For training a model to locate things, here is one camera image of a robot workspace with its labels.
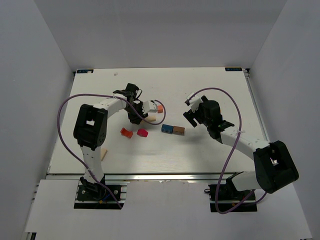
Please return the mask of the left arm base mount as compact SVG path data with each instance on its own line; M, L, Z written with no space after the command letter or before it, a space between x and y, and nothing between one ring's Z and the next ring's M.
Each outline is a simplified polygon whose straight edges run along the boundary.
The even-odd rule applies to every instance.
M111 183L106 186L110 189L111 193L95 183L94 188L89 188L83 185L79 180L77 192L74 200L74 209L81 210L121 210L125 204L127 185L121 183Z

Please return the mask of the brown wood block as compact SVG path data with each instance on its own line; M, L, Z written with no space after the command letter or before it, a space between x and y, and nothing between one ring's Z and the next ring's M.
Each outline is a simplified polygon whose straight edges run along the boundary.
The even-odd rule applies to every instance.
M181 126L174 126L172 129L172 133L175 135L184 136L185 135L185 128Z

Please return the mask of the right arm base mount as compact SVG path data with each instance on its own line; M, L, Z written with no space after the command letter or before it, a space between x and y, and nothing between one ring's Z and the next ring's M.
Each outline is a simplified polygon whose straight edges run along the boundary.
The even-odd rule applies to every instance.
M210 212L217 213L215 207L215 193L216 193L216 184L210 184L207 188L204 189L204 193L209 196L210 201ZM222 212L226 212L235 205L237 205L242 199L244 199L251 191L245 190L236 192L235 195L230 195L227 193L227 188L224 184L221 184L219 187L218 193L218 208ZM232 213L249 213L257 212L256 196L254 193L249 196L249 198L244 201L239 207L232 211Z

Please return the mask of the natural wood block hotel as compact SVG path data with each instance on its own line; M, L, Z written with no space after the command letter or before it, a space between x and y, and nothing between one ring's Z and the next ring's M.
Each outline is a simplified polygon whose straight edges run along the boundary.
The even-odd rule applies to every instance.
M156 121L156 117L154 115L150 115L145 118L148 122L152 123Z

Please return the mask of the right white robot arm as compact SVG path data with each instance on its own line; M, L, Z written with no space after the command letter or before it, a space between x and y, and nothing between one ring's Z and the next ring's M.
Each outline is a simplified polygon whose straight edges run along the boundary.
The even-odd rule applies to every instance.
M193 127L203 124L212 139L234 147L253 160L253 171L236 173L226 180L231 190L261 189L272 194L298 180L298 170L284 142L268 142L239 131L223 119L219 103L206 96L189 95L186 104L190 110L183 115Z

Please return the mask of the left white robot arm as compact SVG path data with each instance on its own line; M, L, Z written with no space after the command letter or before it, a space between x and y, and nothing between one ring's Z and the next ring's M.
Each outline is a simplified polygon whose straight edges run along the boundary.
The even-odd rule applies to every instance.
M115 97L96 104L83 104L77 116L73 137L77 140L86 165L84 180L88 183L104 183L101 164L101 146L107 137L108 118L125 110L132 124L140 124L148 114L143 113L143 102L138 100L138 86L128 83L124 90L116 90Z

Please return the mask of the blue wood block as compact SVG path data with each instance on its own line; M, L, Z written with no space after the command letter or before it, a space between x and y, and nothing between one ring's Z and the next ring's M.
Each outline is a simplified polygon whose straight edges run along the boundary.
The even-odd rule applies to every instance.
M168 133L168 134L172 134L174 131L174 127L172 125L168 125L168 124L163 124L161 126L161 131L163 133Z

